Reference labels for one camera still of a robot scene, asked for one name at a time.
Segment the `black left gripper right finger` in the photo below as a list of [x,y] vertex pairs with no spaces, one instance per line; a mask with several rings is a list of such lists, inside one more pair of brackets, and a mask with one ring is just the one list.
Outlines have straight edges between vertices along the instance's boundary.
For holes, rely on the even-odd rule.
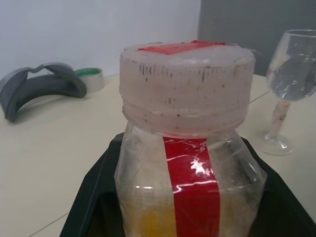
[[266,172],[267,180],[257,216],[249,232],[250,237],[314,237],[316,224],[289,187],[242,139],[251,155]]

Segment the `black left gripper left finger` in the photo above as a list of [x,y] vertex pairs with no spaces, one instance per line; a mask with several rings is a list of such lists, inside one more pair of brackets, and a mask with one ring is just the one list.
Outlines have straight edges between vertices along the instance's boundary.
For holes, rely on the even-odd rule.
[[85,175],[61,237],[124,236],[114,181],[122,139],[123,133],[116,135]]

